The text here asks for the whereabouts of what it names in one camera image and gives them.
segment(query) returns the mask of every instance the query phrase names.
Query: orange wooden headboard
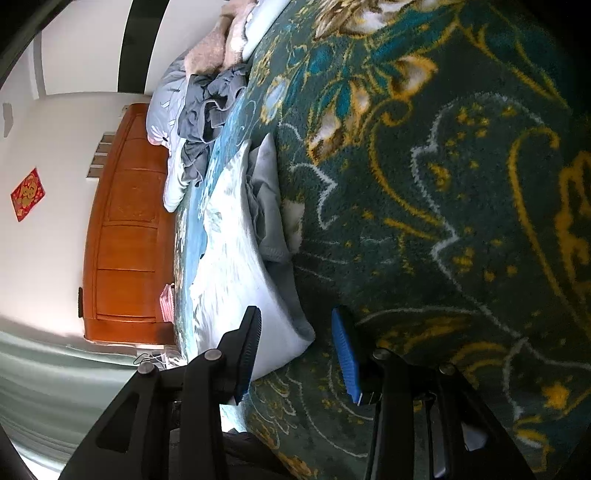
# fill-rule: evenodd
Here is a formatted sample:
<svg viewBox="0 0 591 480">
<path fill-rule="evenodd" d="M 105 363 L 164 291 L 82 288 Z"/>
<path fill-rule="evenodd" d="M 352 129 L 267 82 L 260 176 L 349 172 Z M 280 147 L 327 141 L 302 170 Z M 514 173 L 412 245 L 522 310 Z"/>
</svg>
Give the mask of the orange wooden headboard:
<svg viewBox="0 0 591 480">
<path fill-rule="evenodd" d="M 174 214 L 162 203 L 168 151 L 146 136 L 148 105 L 131 105 L 92 206 L 82 279 L 85 337 L 174 344 L 160 293 L 173 282 Z"/>
</svg>

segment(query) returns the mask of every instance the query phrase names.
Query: green blanket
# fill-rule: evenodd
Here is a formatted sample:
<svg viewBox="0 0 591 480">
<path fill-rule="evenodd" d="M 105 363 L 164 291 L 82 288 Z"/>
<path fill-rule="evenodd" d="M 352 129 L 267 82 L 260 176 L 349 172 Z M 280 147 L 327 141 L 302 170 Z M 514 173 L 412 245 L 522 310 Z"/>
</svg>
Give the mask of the green blanket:
<svg viewBox="0 0 591 480">
<path fill-rule="evenodd" d="M 303 479 L 362 477 L 330 311 L 451 361 L 540 478 L 591 421 L 588 68 L 513 2 L 294 0 L 220 139 L 275 132 L 317 340 L 257 381 L 248 427 Z"/>
</svg>

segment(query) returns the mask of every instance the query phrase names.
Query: wooden headboard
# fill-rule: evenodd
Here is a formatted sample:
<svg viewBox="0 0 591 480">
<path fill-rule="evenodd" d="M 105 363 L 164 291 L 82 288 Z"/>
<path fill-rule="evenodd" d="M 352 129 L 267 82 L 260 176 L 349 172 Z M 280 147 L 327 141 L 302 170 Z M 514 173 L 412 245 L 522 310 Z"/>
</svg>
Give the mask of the wooden headboard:
<svg viewBox="0 0 591 480">
<path fill-rule="evenodd" d="M 131 105 L 92 206 L 82 280 L 85 338 L 173 344 L 160 294 L 173 282 L 174 214 L 162 203 L 168 151 L 146 136 L 148 105 Z"/>
</svg>

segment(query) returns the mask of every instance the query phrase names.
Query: screw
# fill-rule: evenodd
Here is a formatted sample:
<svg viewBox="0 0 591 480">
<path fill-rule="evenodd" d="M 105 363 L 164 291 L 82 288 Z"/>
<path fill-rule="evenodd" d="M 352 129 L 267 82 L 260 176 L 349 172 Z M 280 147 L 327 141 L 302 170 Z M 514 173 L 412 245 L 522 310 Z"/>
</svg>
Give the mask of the screw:
<svg viewBox="0 0 591 480">
<path fill-rule="evenodd" d="M 154 364 L 150 360 L 144 360 L 138 365 L 138 372 L 140 375 L 148 375 L 154 371 Z"/>
<path fill-rule="evenodd" d="M 217 348 L 212 348 L 211 350 L 208 350 L 207 352 L 205 352 L 205 360 L 214 361 L 214 360 L 219 360 L 221 357 L 222 357 L 222 353 Z"/>
<path fill-rule="evenodd" d="M 373 356 L 376 360 L 386 360 L 390 354 L 390 350 L 386 350 L 385 348 L 376 348 L 374 350 Z"/>
<path fill-rule="evenodd" d="M 454 373 L 456 373 L 456 367 L 454 367 L 452 364 L 441 364 L 441 365 L 439 365 L 439 371 L 443 375 L 451 376 Z"/>
</svg>

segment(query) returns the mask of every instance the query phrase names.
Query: white wall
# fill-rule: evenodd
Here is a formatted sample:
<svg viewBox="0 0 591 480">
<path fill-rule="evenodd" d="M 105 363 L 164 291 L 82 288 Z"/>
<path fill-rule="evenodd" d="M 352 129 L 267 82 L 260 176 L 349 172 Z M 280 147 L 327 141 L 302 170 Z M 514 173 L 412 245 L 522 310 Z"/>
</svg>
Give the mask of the white wall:
<svg viewBox="0 0 591 480">
<path fill-rule="evenodd" d="M 116 92 L 121 43 L 132 0 L 78 0 L 43 30 L 48 95 Z M 152 51 L 146 92 L 168 65 L 215 25 L 222 0 L 170 0 Z"/>
<path fill-rule="evenodd" d="M 171 62 L 211 31 L 223 4 L 223 0 L 170 0 L 154 43 L 146 93 L 154 93 Z"/>
<path fill-rule="evenodd" d="M 29 45 L 25 53 L 18 60 L 0 90 L 0 168 L 2 168 L 5 154 L 8 151 L 10 142 L 14 138 L 14 133 L 26 118 L 34 101 L 34 94 L 31 88 L 31 75 L 34 80 L 34 72 L 30 71 L 30 67 L 32 67 L 30 56 L 32 54 L 33 44 Z M 12 116 L 14 120 L 12 130 L 7 138 L 4 138 L 3 103 L 10 103 L 12 105 Z"/>
<path fill-rule="evenodd" d="M 0 322 L 83 336 L 77 291 L 97 185 L 86 173 L 103 133 L 117 129 L 123 106 L 148 101 L 124 93 L 48 96 L 11 133 L 0 167 Z M 34 167 L 46 195 L 18 223 L 10 193 Z"/>
</svg>

